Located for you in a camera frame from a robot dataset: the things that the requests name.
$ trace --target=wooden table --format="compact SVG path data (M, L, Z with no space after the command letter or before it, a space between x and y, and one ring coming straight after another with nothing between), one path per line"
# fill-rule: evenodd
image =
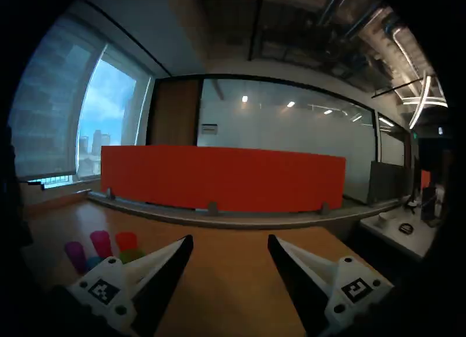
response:
M270 231L168 224L89 201L50 210L31 218L29 224L34 244L24 248L23 255L45 289L78 279L63 246L68 241L81 241L86 255L95 255L89 239L95 230L107 230L111 238L120 231L132 231L145 253L193 235L194 250L157 336L305 336L267 250ZM332 261L347 255L361 260L322 227L273 233Z

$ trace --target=glass wall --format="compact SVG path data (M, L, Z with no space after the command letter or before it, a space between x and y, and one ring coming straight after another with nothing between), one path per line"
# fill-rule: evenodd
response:
M405 141L408 132L379 114L382 162L405 165Z
M376 158L373 112L314 90L238 79L204 80L198 146L346 158L344 193L366 202Z

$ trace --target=sky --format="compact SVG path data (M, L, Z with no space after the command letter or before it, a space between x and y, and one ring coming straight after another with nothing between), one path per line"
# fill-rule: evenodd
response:
M119 145L125 106L131 100L136 81L109 63L99 60L94 71L79 121L79 136L88 136L88 151L96 129L110 134L110 145Z

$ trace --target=cloud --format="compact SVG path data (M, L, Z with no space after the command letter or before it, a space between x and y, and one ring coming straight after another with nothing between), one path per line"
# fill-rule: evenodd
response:
M103 96L99 89L89 86L83 102L82 118L94 121L122 118L125 110L120 104Z

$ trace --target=window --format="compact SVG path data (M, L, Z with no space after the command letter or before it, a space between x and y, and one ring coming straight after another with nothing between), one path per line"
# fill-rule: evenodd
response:
M10 112L17 176L51 187L99 175L102 146L136 143L151 82L88 28L59 19L26 66Z
M105 145L134 145L149 76L108 46L87 87L77 150L77 176L100 174Z
M347 161L344 193L366 202L370 163L376 159L373 111L294 86L215 81L204 80L198 146L342 156Z
M380 114L379 129L382 162L404 166L408 132Z

